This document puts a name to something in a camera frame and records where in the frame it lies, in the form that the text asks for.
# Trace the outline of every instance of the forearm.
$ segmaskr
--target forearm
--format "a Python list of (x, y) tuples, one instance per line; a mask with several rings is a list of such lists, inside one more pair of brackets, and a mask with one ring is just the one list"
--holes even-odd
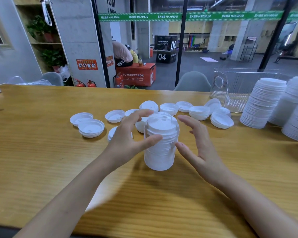
[(101, 154), (26, 224), (15, 238), (69, 237), (97, 187), (111, 171), (112, 165)]
[(219, 189), (237, 203), (260, 238), (298, 238), (298, 221), (241, 177), (231, 174)]

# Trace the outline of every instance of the hand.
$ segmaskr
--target hand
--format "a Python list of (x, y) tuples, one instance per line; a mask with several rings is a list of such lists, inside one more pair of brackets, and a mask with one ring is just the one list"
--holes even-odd
[(175, 146), (180, 154), (190, 162), (199, 175), (208, 183), (219, 187), (231, 173), (218, 156), (207, 132), (207, 127), (200, 121), (186, 115), (179, 115), (178, 119), (190, 126), (195, 136), (198, 155), (196, 156), (185, 144), (177, 142)]
[(135, 123), (141, 121), (141, 117), (148, 117), (153, 113), (152, 110), (142, 109), (123, 118), (103, 152), (106, 159), (111, 159), (110, 161), (114, 169), (127, 163), (136, 154), (155, 145), (162, 139), (161, 135), (152, 135), (139, 142), (131, 138), (131, 132), (135, 128)]

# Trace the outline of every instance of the gray chair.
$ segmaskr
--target gray chair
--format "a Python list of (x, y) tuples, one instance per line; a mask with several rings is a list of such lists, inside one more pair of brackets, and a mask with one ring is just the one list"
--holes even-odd
[(180, 78), (180, 81), (174, 90), (209, 92), (211, 90), (211, 85), (203, 73), (191, 71), (185, 73)]
[(56, 72), (44, 73), (41, 79), (48, 80), (52, 85), (55, 86), (64, 86), (62, 76)]

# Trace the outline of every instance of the black shorts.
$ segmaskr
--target black shorts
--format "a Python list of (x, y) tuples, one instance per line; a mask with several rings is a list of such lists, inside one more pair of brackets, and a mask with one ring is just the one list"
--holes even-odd
[(117, 67), (129, 67), (133, 64), (133, 60), (131, 60), (131, 62), (125, 62), (120, 58), (115, 58), (115, 63)]

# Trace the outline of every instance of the clear acrylic organizer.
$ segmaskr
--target clear acrylic organizer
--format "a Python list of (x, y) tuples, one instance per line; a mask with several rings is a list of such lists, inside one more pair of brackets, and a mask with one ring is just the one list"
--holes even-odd
[(278, 69), (215, 68), (210, 98), (217, 98), (221, 106), (234, 113), (241, 113), (255, 86), (261, 78), (288, 81), (292, 77)]

